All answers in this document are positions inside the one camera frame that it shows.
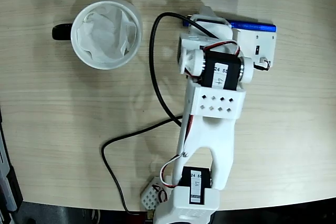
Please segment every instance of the wood grain surface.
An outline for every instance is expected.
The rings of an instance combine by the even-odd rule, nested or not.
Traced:
[[[100,0],[0,0],[0,105],[10,158],[26,201],[122,209],[100,157],[109,138],[166,119],[148,68],[149,33],[162,12],[208,5],[220,16],[278,26],[275,65],[255,72],[236,124],[235,160],[221,209],[257,208],[336,197],[336,0],[127,0],[140,11],[137,56],[111,71],[82,63],[51,29]],[[162,20],[155,67],[164,99],[183,110],[176,64],[181,22]],[[170,123],[115,143],[107,159],[131,210],[176,151]],[[190,164],[209,166],[208,150]]]

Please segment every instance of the robotic arm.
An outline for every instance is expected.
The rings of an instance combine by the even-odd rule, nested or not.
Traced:
[[[187,74],[187,88],[179,143],[176,155],[162,167],[160,178],[154,178],[142,194],[146,209],[155,210],[154,224],[209,223],[219,208],[220,190],[225,188],[233,164],[234,127],[246,94],[243,83],[251,82],[254,68],[268,70],[274,57],[275,32],[259,31],[256,35],[274,42],[274,46],[267,46],[272,52],[268,58],[264,55],[267,50],[260,52],[260,45],[256,46],[257,54],[246,57],[239,41],[251,30],[246,35],[233,29],[210,7],[203,7],[191,19],[218,39],[192,26],[188,34],[180,35],[178,64],[180,73]],[[250,42],[243,47],[250,47]],[[211,168],[186,167],[201,147],[211,151]],[[172,176],[163,178],[164,169],[172,162]]]

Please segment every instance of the red wire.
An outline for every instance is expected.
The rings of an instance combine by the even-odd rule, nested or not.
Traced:
[[[189,131],[191,129],[191,125],[193,123],[193,119],[194,119],[194,115],[189,115],[189,119],[188,119],[188,124],[187,124],[187,129],[186,129],[186,132],[185,132],[185,138],[184,138],[184,142],[186,141],[188,135],[189,135]],[[163,167],[162,169],[162,173],[161,173],[161,176],[163,178],[163,174],[164,174],[164,170],[166,169],[167,165]],[[172,185],[172,186],[167,186],[167,185],[164,185],[168,188],[175,188],[176,186]]]
[[[194,119],[194,115],[189,115],[189,119],[188,119],[187,129],[186,129],[186,132],[185,132],[185,139],[184,139],[184,141],[187,139],[187,137],[189,135],[189,131],[190,131],[191,125],[193,123],[193,119]]]
[[[235,41],[221,41],[221,42],[212,44],[212,45],[210,45],[210,46],[204,47],[204,48],[203,48],[203,51],[211,50],[211,49],[213,49],[213,48],[216,48],[216,47],[219,47],[219,46],[222,46],[222,45],[226,45],[226,44],[234,44],[234,45],[237,45],[237,46],[238,46],[237,42],[235,42]],[[238,46],[238,50],[237,50],[237,52],[235,53],[235,55],[238,56],[239,53],[240,53],[240,48],[239,48],[239,46]]]

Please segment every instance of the white wire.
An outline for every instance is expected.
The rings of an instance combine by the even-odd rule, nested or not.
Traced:
[[[100,210],[98,210],[98,220],[97,220],[97,224],[100,223]]]
[[[168,186],[168,187],[171,187],[171,186],[174,186],[174,185],[170,185],[168,183],[166,183],[164,180],[163,180],[163,174],[162,174],[162,170],[165,169],[166,166],[168,166],[170,163],[174,162],[175,160],[177,160],[178,158],[182,157],[182,154],[179,154],[175,157],[173,157],[172,159],[170,159],[167,163],[165,163],[161,169],[160,169],[160,181],[161,183],[164,185],[164,186]]]

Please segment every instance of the black handle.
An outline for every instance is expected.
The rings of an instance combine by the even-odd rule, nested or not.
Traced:
[[[59,24],[51,32],[54,40],[70,40],[72,24]]]

